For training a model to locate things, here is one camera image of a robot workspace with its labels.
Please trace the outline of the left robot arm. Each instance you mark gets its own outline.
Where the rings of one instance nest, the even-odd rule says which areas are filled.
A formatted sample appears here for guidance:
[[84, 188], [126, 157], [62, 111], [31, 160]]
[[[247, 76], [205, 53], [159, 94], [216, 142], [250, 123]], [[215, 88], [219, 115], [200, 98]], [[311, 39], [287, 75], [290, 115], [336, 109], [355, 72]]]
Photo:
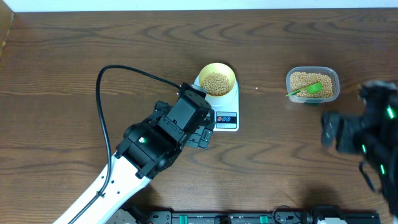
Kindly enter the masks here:
[[169, 168], [185, 146], [206, 149], [215, 112], [206, 90], [184, 83], [173, 106], [163, 101], [140, 123], [128, 127], [116, 152], [89, 188], [57, 223], [106, 223], [159, 172]]

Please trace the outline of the green plastic scoop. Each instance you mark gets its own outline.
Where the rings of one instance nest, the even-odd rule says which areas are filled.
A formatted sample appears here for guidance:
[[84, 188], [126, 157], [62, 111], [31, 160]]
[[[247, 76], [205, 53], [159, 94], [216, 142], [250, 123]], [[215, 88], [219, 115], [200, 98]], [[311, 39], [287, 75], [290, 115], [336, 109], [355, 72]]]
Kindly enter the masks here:
[[287, 96], [298, 95], [302, 93], [302, 97], [311, 97], [323, 90], [321, 82], [312, 83], [311, 85], [298, 85], [297, 89], [288, 93]]

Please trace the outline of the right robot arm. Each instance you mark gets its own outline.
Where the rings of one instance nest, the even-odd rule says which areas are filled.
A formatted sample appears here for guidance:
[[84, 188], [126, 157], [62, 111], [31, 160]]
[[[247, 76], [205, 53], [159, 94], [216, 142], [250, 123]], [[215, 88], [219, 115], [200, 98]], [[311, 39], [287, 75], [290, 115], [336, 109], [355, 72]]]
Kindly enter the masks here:
[[368, 187], [387, 201], [397, 221], [397, 87], [373, 80], [359, 89], [365, 109], [362, 115], [324, 111], [321, 143], [345, 154], [360, 154], [359, 171]]

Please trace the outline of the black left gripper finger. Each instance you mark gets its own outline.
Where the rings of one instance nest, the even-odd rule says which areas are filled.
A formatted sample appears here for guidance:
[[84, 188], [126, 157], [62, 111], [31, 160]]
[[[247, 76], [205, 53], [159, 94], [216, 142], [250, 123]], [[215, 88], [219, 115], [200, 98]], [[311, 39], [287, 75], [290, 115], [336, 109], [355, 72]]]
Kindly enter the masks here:
[[186, 146], [191, 148], [202, 148], [203, 144], [201, 142], [201, 137], [203, 134], [203, 129], [196, 129], [196, 131], [190, 135], [188, 141], [186, 142]]
[[198, 147], [201, 149], [206, 149], [210, 143], [212, 134], [213, 134], [212, 130], [205, 128], [198, 142]]

